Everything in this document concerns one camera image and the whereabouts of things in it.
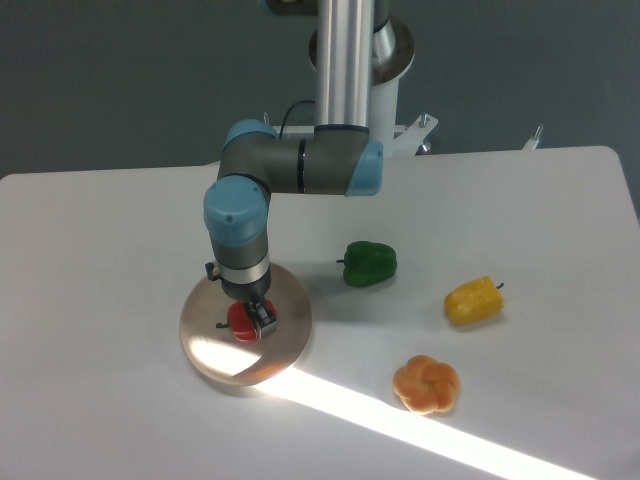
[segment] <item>red object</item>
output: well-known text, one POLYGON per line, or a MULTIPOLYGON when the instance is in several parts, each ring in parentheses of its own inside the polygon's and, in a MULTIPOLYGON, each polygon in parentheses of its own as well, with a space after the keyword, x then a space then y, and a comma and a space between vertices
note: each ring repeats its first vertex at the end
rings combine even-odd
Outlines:
MULTIPOLYGON (((267 300, 267 311, 272 315, 278 315, 273 304, 267 300)), ((227 323, 235 337, 241 342, 255 342, 258 339, 256 327, 247 315, 247 309, 242 302, 236 302, 227 311, 227 323)))

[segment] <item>black cable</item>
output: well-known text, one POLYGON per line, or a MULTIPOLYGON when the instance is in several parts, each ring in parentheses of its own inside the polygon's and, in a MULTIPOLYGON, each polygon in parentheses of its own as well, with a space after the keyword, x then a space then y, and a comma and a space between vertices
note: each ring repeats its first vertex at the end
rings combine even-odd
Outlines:
POLYGON ((287 113, 284 114, 284 119, 282 120, 282 125, 280 125, 280 135, 278 136, 278 139, 281 140, 282 139, 282 133, 284 132, 284 126, 287 124, 287 118, 289 118, 289 114, 291 113, 291 111, 296 108, 298 105, 303 105, 305 103, 309 103, 314 105, 316 103, 315 100, 300 100, 296 103, 294 103, 293 105, 291 105, 289 107, 289 109, 287 110, 287 113))

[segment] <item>green bell pepper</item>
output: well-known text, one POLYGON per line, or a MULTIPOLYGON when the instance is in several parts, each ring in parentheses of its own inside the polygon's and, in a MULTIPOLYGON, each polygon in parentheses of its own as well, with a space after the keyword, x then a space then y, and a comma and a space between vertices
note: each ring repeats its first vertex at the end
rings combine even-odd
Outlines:
POLYGON ((396 273, 396 252, 389 245, 372 242, 353 242, 347 247, 342 277, 351 287, 368 287, 387 280, 396 273))

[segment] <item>round wooden disc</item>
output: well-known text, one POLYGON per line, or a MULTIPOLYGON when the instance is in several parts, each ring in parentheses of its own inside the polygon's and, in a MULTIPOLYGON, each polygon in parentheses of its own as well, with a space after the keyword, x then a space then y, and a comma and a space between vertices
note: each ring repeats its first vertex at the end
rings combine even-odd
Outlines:
POLYGON ((285 268, 271 264, 267 292, 278 311, 276 331, 255 342, 240 342, 229 328, 227 310, 234 300, 220 282, 206 277, 191 291, 182 309, 180 337, 191 363, 212 380, 248 386, 281 372, 297 360, 311 333, 311 302, 298 279, 285 268))

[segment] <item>blue joint cap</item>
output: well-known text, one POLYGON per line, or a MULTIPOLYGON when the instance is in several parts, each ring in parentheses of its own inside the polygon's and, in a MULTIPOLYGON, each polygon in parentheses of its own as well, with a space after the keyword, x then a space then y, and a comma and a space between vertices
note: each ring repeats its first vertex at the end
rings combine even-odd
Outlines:
POLYGON ((369 141, 347 187, 347 197, 371 196, 382 187, 382 143, 369 141))
POLYGON ((227 139, 224 142, 222 150, 224 150, 230 142, 247 133, 266 133, 271 135, 273 138, 278 138, 278 134, 271 125, 261 122, 260 120, 256 120, 255 118, 249 118, 247 120, 240 120, 229 129, 229 133, 227 133, 227 139))
POLYGON ((240 175, 216 181, 204 195, 204 223, 212 239, 238 247, 267 226, 267 202, 256 182, 240 175))

